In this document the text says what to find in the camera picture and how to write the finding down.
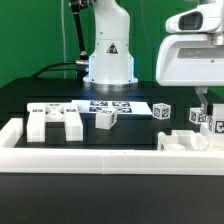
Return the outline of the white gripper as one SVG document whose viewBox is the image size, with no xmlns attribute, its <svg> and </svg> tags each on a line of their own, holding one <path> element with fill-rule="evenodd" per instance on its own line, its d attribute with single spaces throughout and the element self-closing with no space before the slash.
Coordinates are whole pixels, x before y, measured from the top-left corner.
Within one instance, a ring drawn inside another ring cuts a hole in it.
<svg viewBox="0 0 224 224">
<path fill-rule="evenodd" d="M 156 80 L 163 86 L 195 86 L 206 114 L 206 87 L 224 86 L 224 0 L 206 0 L 170 17 L 165 27 L 169 36 L 159 48 Z"/>
</svg>

